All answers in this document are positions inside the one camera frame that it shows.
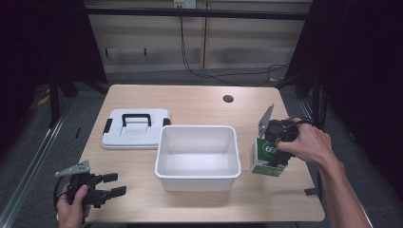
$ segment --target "white plastic bin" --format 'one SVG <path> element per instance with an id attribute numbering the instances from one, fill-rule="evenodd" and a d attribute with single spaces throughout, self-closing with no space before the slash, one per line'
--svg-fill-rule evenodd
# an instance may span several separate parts
<path id="1" fill-rule="evenodd" d="M 227 191 L 240 176 L 237 134 L 225 125 L 167 125 L 155 174 L 166 191 Z"/>

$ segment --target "human arm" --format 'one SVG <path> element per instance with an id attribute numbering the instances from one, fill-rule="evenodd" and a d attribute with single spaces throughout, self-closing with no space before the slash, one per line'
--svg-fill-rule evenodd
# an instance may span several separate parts
<path id="1" fill-rule="evenodd" d="M 67 195 L 62 194 L 57 201 L 57 214 L 59 218 L 59 228 L 79 228 L 82 226 L 83 218 L 87 218 L 89 215 L 89 205 L 85 205 L 83 208 L 83 198 L 86 196 L 88 190 L 87 185 L 83 185 L 77 191 L 74 202 L 70 205 L 67 201 Z"/>
<path id="2" fill-rule="evenodd" d="M 278 142 L 278 149 L 317 166 L 331 227 L 371 227 L 346 177 L 344 165 L 333 152 L 330 136 L 307 123 L 301 124 L 298 130 L 293 142 Z"/>

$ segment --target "human hand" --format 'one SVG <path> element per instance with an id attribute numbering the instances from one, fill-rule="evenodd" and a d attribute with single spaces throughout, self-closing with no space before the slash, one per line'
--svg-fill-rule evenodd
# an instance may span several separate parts
<path id="1" fill-rule="evenodd" d="M 89 215 L 90 205 L 83 207 L 83 198 L 86 196 L 88 190 L 87 185 L 83 185 L 77 191 L 74 202 L 68 204 L 67 195 L 63 194 L 57 201 L 57 213 L 59 218 L 59 228 L 78 228 L 82 226 L 83 218 L 87 218 Z M 63 193 L 67 191 L 67 187 L 63 188 Z"/>
<path id="2" fill-rule="evenodd" d="M 323 167 L 331 162 L 338 162 L 331 146 L 331 138 L 322 130 L 307 123 L 299 124 L 298 137 L 292 142 L 278 142 L 277 148 L 294 154 L 298 158 Z"/>

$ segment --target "metal bracket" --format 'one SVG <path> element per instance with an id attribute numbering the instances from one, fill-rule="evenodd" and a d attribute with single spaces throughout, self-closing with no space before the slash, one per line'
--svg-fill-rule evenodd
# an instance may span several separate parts
<path id="1" fill-rule="evenodd" d="M 264 113 L 263 117 L 258 122 L 259 138 L 262 138 L 264 133 L 266 132 L 266 129 L 267 129 L 267 127 L 269 125 L 269 122 L 270 122 L 270 118 L 272 117 L 274 107 L 275 107 L 274 104 L 270 104 L 269 108 L 266 110 L 266 112 Z"/>
<path id="2" fill-rule="evenodd" d="M 74 174 L 87 173 L 87 172 L 89 172 L 89 170 L 90 170 L 89 161 L 86 160 L 86 161 L 80 162 L 78 164 L 75 164 L 75 165 L 71 166 L 70 168 L 67 168 L 63 171 L 56 172 L 54 174 L 54 177 L 60 178 L 60 177 L 64 177 L 64 176 L 74 175 Z"/>

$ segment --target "white storage box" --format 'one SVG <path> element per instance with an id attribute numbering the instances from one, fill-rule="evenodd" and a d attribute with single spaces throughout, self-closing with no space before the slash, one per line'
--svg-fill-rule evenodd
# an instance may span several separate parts
<path id="1" fill-rule="evenodd" d="M 114 109 L 106 122 L 105 149 L 157 149 L 163 126 L 170 124 L 166 109 Z"/>
<path id="2" fill-rule="evenodd" d="M 240 176 L 237 134 L 224 125 L 167 125 L 155 174 L 166 191 L 227 191 Z"/>

